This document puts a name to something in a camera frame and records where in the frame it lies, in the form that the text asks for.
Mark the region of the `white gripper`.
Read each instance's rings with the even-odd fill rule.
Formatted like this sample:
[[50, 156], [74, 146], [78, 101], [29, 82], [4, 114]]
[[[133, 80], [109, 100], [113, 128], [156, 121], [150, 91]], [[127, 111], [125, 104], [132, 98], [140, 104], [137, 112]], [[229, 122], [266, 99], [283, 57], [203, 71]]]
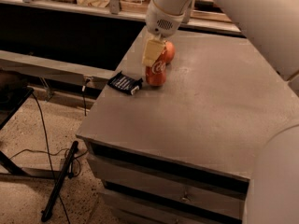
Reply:
[[[157, 7], [155, 2], [151, 0], [148, 5], [145, 21], [147, 29], [151, 34], [169, 37], [177, 31], [183, 18], [183, 14], [172, 15], [162, 11]], [[144, 47], [142, 64], [152, 67], [163, 53], [164, 48], [165, 42], [162, 39], [149, 39]]]

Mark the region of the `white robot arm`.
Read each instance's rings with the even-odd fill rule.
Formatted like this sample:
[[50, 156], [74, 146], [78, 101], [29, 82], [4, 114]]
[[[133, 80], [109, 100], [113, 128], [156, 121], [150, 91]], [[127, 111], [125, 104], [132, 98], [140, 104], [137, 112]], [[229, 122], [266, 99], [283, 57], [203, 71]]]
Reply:
[[[155, 65], [192, 0], [150, 0], [142, 63]], [[299, 0], [214, 0], [260, 57], [285, 82], [298, 77]], [[244, 224], [299, 224], [299, 123], [281, 127], [255, 159], [243, 216]]]

